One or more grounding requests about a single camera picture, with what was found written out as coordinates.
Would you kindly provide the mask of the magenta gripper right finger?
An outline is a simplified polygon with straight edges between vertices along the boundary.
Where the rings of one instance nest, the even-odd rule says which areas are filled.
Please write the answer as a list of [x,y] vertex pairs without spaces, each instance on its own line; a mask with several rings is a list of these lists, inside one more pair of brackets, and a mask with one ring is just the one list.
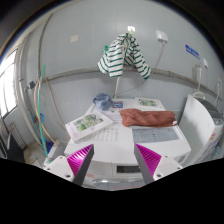
[[182,166],[169,155],[161,156],[139,144],[134,146],[134,155],[145,184],[150,184],[182,169]]

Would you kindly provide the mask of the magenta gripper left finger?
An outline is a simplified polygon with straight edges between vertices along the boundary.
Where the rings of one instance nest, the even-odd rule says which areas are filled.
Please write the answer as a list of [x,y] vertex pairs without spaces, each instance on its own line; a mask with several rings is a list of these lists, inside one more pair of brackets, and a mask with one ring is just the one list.
[[94,155],[94,145],[90,144],[69,156],[58,156],[44,170],[81,186]]

